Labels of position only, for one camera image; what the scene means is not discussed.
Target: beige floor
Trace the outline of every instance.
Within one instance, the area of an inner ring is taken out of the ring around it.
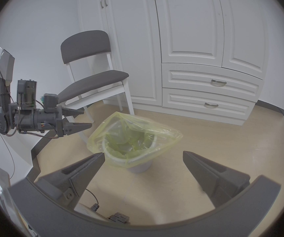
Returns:
[[[118,110],[117,106],[102,102],[90,106],[95,123],[86,134],[89,136],[105,118]],[[133,174],[104,164],[88,186],[99,200],[100,214],[110,216],[119,211],[130,216],[132,225],[153,225],[181,221],[213,210],[211,201],[182,161],[184,150],[245,172],[251,176],[251,182],[263,174],[281,184],[272,208],[251,236],[260,235],[284,208],[282,114],[255,106],[243,126],[144,110],[135,110],[135,114],[176,128],[184,137],[179,144],[155,158],[144,173]],[[84,115],[78,116],[76,121],[88,122]],[[38,155],[39,176],[89,155],[91,152],[77,134],[52,140]],[[95,200],[85,191],[80,202],[90,207]]]

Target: gray cushioned chair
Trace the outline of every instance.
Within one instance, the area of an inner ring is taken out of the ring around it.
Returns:
[[[64,89],[61,93],[59,93],[59,102],[61,105],[64,105],[65,107],[71,109],[79,109],[83,107],[91,122],[94,122],[94,120],[86,107],[87,105],[116,95],[120,111],[122,111],[121,101],[119,97],[119,94],[122,92],[124,92],[126,95],[130,114],[134,115],[128,86],[129,75],[123,71],[117,71],[113,69],[110,52],[111,48],[108,34],[100,30],[86,31],[75,34],[67,38],[61,44],[62,59],[64,64],[66,64],[72,84]],[[70,62],[101,53],[107,54],[110,70],[75,81]],[[121,82],[122,84],[115,86],[114,84],[117,82]],[[112,85],[113,87],[99,91],[84,98],[81,97],[81,94],[108,85]],[[65,104],[66,101],[74,97],[78,97],[78,100],[67,105]],[[70,122],[75,122],[73,117],[66,118]],[[87,142],[88,138],[83,132],[79,132],[79,135],[85,142]]]

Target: trash bag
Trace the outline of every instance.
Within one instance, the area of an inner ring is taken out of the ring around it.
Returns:
[[[115,112],[89,137],[87,148],[104,152],[109,165],[131,168],[159,156],[181,138],[178,130],[153,120]]]

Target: white drawer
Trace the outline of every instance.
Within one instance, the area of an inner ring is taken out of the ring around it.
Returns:
[[[162,63],[162,79],[165,88],[199,90],[253,102],[257,102],[264,84],[259,78],[231,69],[182,63]]]
[[[251,101],[215,93],[163,88],[163,107],[246,120],[254,105]]]

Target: metal handle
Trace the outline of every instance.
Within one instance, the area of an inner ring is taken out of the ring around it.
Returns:
[[[226,85],[226,81],[217,81],[217,80],[212,79],[211,82],[215,82],[215,83]]]
[[[211,105],[211,104],[208,104],[208,103],[205,103],[205,105],[211,106],[211,107],[218,107],[219,106],[219,105]]]
[[[107,6],[108,6],[108,4],[106,3],[106,0],[104,0],[104,2],[105,2],[105,6],[107,7]]]

